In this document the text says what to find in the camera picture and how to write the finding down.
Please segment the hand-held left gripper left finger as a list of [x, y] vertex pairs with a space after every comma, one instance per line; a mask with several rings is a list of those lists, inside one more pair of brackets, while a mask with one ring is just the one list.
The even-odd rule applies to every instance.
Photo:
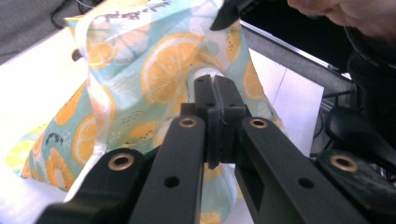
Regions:
[[199, 224], [204, 163], [219, 163], [220, 81], [210, 75], [194, 80], [192, 111], [171, 122], [129, 224]]

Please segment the aluminium rail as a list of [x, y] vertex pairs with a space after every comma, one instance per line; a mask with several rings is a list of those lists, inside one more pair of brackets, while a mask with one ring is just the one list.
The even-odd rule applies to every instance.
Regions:
[[245, 21], [240, 23], [251, 49], [323, 86], [326, 92], [346, 91], [352, 87], [349, 74], [339, 73], [331, 64], [295, 48], [254, 25]]

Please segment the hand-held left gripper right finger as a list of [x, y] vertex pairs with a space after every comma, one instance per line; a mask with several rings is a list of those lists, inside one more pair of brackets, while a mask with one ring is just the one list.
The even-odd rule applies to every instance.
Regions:
[[368, 224], [275, 124], [252, 117], [232, 80], [215, 77], [222, 109], [219, 157], [235, 175], [255, 224]]

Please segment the orange print fabric bag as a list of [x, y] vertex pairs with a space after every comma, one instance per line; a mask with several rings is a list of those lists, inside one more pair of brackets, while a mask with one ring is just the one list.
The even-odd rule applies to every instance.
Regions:
[[266, 97], [241, 24], [213, 23], [222, 0], [107, 0], [68, 20], [84, 64], [83, 82], [67, 101], [45, 95], [51, 119], [23, 136], [7, 165], [19, 176], [74, 196], [108, 152], [148, 154], [159, 146], [193, 82], [227, 77], [250, 113], [278, 116]]

